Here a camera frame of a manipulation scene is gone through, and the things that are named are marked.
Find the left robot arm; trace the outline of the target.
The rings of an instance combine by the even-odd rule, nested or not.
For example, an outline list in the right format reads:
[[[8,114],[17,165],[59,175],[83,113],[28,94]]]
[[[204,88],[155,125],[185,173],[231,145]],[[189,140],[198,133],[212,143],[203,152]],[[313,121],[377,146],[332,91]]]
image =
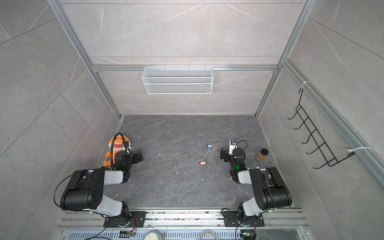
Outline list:
[[[143,160],[142,153],[129,154],[125,151],[115,153],[114,169],[105,167],[92,170],[77,170],[69,176],[59,207],[64,211],[92,212],[108,219],[130,221],[132,218],[128,205],[104,194],[104,187],[126,183],[131,175],[133,164]]]

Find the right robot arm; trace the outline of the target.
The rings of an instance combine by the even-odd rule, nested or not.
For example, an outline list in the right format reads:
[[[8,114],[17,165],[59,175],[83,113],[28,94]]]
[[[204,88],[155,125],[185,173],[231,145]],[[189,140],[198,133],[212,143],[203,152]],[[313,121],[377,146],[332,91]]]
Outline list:
[[[230,163],[230,175],[233,181],[237,184],[251,185],[253,189],[254,196],[240,203],[237,208],[240,222],[248,221],[265,211],[289,207],[292,204],[292,195],[277,168],[247,168],[246,153],[240,148],[221,149],[220,159]]]

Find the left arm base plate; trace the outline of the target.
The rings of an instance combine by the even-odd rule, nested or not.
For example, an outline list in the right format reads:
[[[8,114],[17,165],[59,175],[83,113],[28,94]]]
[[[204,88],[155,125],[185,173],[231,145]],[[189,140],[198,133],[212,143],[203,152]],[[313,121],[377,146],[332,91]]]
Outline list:
[[[106,217],[103,227],[104,228],[142,228],[145,223],[147,212],[134,211],[130,212],[127,216],[121,214],[116,217]]]

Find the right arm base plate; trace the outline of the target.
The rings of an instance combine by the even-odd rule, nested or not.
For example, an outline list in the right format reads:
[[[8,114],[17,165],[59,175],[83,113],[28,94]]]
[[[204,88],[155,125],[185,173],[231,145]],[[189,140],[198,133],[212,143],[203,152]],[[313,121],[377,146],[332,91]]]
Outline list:
[[[221,215],[224,218],[225,227],[264,227],[265,222],[262,215],[252,217],[241,216],[237,211],[223,209]]]

